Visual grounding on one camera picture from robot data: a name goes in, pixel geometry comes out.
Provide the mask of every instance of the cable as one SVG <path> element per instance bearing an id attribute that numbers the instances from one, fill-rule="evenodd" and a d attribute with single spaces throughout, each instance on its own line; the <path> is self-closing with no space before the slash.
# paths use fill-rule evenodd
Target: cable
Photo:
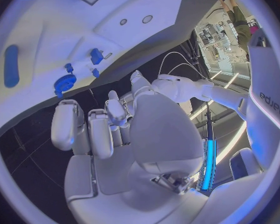
<path id="1" fill-rule="evenodd" d="M 170 54 L 172 54 L 172 53 L 177 53 L 177 54 L 181 55 L 181 56 L 185 59 L 185 61 L 186 61 L 188 64 L 192 65 L 181 53 L 179 53 L 179 52 L 177 52 L 177 51 L 171 51 L 171 52 L 169 52 L 167 55 L 164 56 L 164 58 L 163 58 L 163 60 L 162 60 L 162 63 L 161 63 L 161 66 L 160 66 L 160 69 L 159 69 L 159 73 L 158 73 L 157 76 L 159 76 L 160 73 L 161 73 L 164 60 L 166 59 L 166 57 L 167 57 L 168 55 L 170 55 Z"/>
<path id="2" fill-rule="evenodd" d="M 170 73 L 172 72 L 172 71 L 174 71 L 177 67 L 179 67 L 179 66 L 181 66 L 181 65 L 188 65 L 189 67 L 191 67 L 191 68 L 193 68 L 199 75 L 201 75 L 204 79 L 207 79 L 205 76 L 203 76 L 199 71 L 197 71 L 196 70 L 196 68 L 193 66 L 193 65 L 191 65 L 191 64 L 188 64 L 188 63 L 181 63 L 181 64 L 179 64 L 179 65 L 177 65 L 176 67 L 174 67 L 171 71 L 169 71 L 169 75 L 170 75 Z"/>

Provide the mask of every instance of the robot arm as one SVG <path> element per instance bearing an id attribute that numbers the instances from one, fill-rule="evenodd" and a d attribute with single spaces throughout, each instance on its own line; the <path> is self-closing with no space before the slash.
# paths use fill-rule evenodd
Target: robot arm
<path id="1" fill-rule="evenodd" d="M 246 120 L 248 95 L 214 86 L 214 83 L 210 81 L 192 81 L 180 76 L 159 75 L 151 86 L 156 92 L 176 103 L 185 102 L 193 97 L 207 102 L 213 100 L 235 110 L 243 120 Z"/>

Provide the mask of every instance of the blue light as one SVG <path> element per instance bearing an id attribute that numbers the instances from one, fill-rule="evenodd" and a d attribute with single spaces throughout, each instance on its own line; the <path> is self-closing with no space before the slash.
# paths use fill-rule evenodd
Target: blue light
<path id="1" fill-rule="evenodd" d="M 210 186 L 210 182 L 212 179 L 212 171 L 213 171 L 213 161 L 214 159 L 214 141 L 207 141 L 207 158 L 206 158 L 206 170 L 204 175 L 204 180 L 202 183 L 202 190 L 208 190 Z"/>

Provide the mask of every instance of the black floor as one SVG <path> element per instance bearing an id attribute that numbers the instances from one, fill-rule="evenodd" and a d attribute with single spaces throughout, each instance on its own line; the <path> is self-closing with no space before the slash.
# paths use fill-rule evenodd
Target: black floor
<path id="1" fill-rule="evenodd" d="M 170 51 L 181 52 L 179 47 Z M 157 78 L 163 57 L 156 57 L 139 68 L 142 74 L 152 82 Z M 178 54 L 166 59 L 162 73 L 168 73 L 184 60 Z M 197 80 L 198 76 L 189 66 L 177 68 L 173 75 Z M 108 92 L 115 90 L 119 96 L 131 90 L 130 75 L 118 82 L 81 92 L 71 97 L 82 107 L 84 114 L 92 109 L 102 108 L 108 99 Z M 193 109 L 201 102 L 192 99 Z M 64 197 L 64 176 L 72 151 L 60 151 L 53 146 L 50 128 L 55 107 L 47 107 L 25 118 L 0 137 L 0 150 L 12 177 L 27 195 L 45 214 L 61 224 L 74 224 Z M 22 223 L 0 195 L 0 223 Z"/>

